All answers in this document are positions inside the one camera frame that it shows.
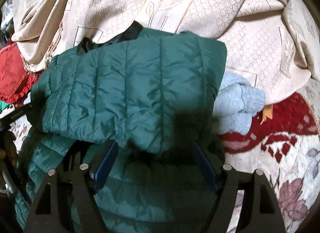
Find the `quilted jacket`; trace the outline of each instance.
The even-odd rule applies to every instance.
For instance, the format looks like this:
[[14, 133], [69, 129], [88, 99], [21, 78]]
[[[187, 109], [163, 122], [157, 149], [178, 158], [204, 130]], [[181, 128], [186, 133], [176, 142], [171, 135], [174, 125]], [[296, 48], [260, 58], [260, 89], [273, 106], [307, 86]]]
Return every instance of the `quilted jacket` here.
[[[76, 140], [92, 143], [84, 158], [89, 162], [110, 138], [119, 154], [95, 195], [107, 227], [199, 232], [215, 196], [188, 146], [212, 140], [212, 108], [226, 56], [216, 40], [151, 29], [101, 45], [85, 38], [55, 56], [32, 88], [37, 109], [28, 115], [33, 127], [21, 150], [31, 199]], [[15, 208], [24, 227], [28, 208], [19, 194]], [[81, 232], [75, 207], [72, 218]]]

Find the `ruffled edge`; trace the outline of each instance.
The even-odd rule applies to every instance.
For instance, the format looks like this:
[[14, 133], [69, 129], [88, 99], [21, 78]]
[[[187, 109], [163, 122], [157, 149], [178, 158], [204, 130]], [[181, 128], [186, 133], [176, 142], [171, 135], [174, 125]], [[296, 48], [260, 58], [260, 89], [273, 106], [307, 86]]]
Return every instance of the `ruffled edge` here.
[[[29, 90], [31, 89], [31, 87], [33, 86], [33, 84], [35, 83], [36, 80], [35, 80], [34, 75], [32, 73], [26, 73], [26, 74], [27, 75], [20, 82], [20, 85], [18, 86], [18, 88], [16, 89], [15, 93], [12, 96], [3, 95], [2, 93], [0, 93], [0, 101], [4, 101], [5, 103], [8, 103], [8, 104], [13, 104], [19, 98], [25, 96], [29, 92]], [[23, 84], [25, 80], [26, 80], [26, 84], [24, 84], [21, 91], [19, 91], [17, 93], [17, 90], [19, 90], [21, 84]]]
[[[21, 56], [19, 48], [18, 48], [18, 46], [17, 46], [17, 44], [15, 42], [11, 43], [10, 45], [8, 45], [8, 46], [4, 47], [3, 49], [1, 49], [0, 50], [0, 55], [2, 55], [5, 51], [8, 51], [10, 49], [14, 49], [15, 47], [17, 47], [18, 52], [19, 52], [19, 54]], [[19, 89], [19, 87], [21, 86], [21, 83], [25, 80], [27, 75], [28, 75], [28, 72], [24, 71], [24, 73], [22, 74], [21, 78], [17, 82], [16, 86], [12, 89], [12, 92], [10, 94], [5, 94], [5, 93], [0, 92], [0, 100], [4, 101], [5, 103], [8, 103], [6, 101], [6, 99], [9, 99], [9, 98], [11, 98], [11, 97], [13, 97], [15, 95], [16, 91]]]

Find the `light blue towel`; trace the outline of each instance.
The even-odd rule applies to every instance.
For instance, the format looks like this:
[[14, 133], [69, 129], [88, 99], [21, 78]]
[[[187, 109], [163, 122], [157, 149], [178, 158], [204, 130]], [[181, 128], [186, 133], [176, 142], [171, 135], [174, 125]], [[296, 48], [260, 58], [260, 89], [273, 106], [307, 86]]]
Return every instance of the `light blue towel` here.
[[238, 74], [225, 72], [213, 106], [213, 132], [246, 135], [252, 117], [263, 109], [265, 101], [263, 90], [252, 87]]

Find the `red patterned rug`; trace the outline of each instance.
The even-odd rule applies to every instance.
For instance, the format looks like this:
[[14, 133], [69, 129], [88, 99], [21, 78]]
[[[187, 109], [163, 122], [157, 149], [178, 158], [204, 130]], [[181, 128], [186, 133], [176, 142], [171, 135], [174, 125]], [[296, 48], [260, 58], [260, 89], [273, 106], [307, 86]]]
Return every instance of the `red patterned rug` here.
[[[305, 219], [320, 190], [320, 141], [317, 120], [302, 95], [294, 93], [273, 106], [273, 119], [260, 125], [252, 118], [249, 133], [222, 135], [226, 162], [237, 170], [264, 170], [275, 190], [287, 232], [294, 233]], [[237, 204], [228, 233], [234, 233], [243, 193]]]

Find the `orange tag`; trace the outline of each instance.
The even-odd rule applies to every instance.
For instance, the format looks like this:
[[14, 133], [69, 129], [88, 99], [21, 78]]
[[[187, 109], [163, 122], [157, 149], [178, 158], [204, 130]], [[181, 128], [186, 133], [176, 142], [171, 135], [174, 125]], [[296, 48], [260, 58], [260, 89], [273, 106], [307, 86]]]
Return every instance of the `orange tag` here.
[[272, 120], [272, 114], [273, 114], [273, 105], [265, 105], [262, 109], [262, 120], [261, 125], [263, 122], [267, 120], [267, 118]]

